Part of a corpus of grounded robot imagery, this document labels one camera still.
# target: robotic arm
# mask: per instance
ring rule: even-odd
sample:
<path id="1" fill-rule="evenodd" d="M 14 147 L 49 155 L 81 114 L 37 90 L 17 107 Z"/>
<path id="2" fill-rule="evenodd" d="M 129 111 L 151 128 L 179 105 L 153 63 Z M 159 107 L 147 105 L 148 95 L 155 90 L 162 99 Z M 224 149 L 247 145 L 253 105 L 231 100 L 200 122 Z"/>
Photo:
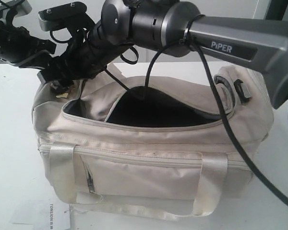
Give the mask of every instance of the robotic arm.
<path id="1" fill-rule="evenodd" d="M 64 90 L 72 80 L 93 78 L 133 45 L 160 50 L 188 36 L 205 54 L 262 73 L 275 109 L 288 100 L 288 22 L 207 17 L 194 4 L 179 0 L 106 0 L 97 23 L 85 12 L 83 3 L 74 2 L 39 13 L 44 31 L 67 28 L 72 35 L 66 52 L 53 58 L 52 42 L 0 22 L 0 39 L 6 41 L 0 58 L 41 69 L 42 83 L 56 82 Z M 9 40 L 11 31 L 19 37 Z M 29 41 L 30 50 L 25 46 Z M 191 51 L 189 45 L 165 53 L 182 57 Z"/>

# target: white table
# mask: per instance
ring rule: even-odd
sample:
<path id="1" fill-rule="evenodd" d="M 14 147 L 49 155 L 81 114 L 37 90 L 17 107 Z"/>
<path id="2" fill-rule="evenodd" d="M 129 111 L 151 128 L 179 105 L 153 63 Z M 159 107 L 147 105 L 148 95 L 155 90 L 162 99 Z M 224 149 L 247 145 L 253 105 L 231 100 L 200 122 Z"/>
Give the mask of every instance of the white table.
<path id="1" fill-rule="evenodd" d="M 210 62 L 217 73 L 226 62 Z M 147 63 L 117 64 L 125 76 L 144 75 Z M 31 123 L 31 105 L 38 88 L 37 70 L 0 65 L 0 230 L 31 230 L 11 224 L 16 207 L 27 200 L 53 196 L 44 177 Z M 202 63 L 157 63 L 152 75 L 170 76 L 207 84 Z M 275 112 L 269 138 L 255 163 L 288 195 L 288 103 Z M 72 230 L 288 230 L 288 208 L 255 178 L 241 199 L 223 199 L 205 218 L 166 222 L 114 214 L 73 214 Z"/>

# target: white duffel bag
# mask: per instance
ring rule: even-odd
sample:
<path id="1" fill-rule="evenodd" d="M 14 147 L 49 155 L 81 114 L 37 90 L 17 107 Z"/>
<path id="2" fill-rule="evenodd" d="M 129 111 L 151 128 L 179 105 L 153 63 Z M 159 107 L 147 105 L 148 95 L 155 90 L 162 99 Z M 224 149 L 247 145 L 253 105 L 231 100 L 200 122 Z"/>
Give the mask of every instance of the white duffel bag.
<path id="1" fill-rule="evenodd" d="M 144 76 L 125 78 L 113 64 L 108 69 L 133 93 L 143 93 Z M 228 66 L 215 82 L 252 159 L 273 124 L 263 78 Z M 50 84 L 39 88 L 33 124 L 46 177 L 60 200 L 86 210 L 176 220 L 207 216 L 221 197 L 240 197 L 252 172 L 226 134 L 210 87 L 169 77 L 152 77 L 149 87 L 139 100 L 102 72 L 75 81 L 61 97 Z M 102 199 L 83 203 L 83 193 Z M 192 201 L 192 213 L 172 214 L 158 201 L 173 202 L 172 212 Z"/>

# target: bag opening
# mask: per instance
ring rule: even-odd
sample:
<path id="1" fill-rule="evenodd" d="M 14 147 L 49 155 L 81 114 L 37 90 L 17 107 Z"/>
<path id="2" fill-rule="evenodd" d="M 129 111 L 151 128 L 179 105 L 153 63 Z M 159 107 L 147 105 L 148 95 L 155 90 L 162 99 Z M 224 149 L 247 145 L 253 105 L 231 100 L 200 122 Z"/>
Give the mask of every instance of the bag opening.
<path id="1" fill-rule="evenodd" d="M 132 90 L 142 95 L 144 87 Z M 125 93 L 107 122 L 132 127 L 188 127 L 212 123 L 219 120 L 218 117 L 198 111 L 159 90 L 149 88 L 144 100 Z"/>

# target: bag strap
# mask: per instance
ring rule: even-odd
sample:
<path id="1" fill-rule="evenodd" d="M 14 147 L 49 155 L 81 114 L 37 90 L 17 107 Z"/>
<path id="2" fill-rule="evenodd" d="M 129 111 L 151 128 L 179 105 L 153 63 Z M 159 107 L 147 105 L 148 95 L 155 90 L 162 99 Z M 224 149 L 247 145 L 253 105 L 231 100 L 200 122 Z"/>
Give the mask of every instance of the bag strap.
<path id="1" fill-rule="evenodd" d="M 217 207 L 222 196 L 223 184 L 227 175 L 228 159 L 225 153 L 203 153 L 202 169 L 198 190 L 190 215 L 181 216 L 144 206 L 101 202 L 98 204 L 76 203 L 73 152 L 75 145 L 55 142 L 49 154 L 50 180 L 59 199 L 75 208 L 139 216 L 163 220 L 178 220 L 185 217 L 204 217 Z"/>

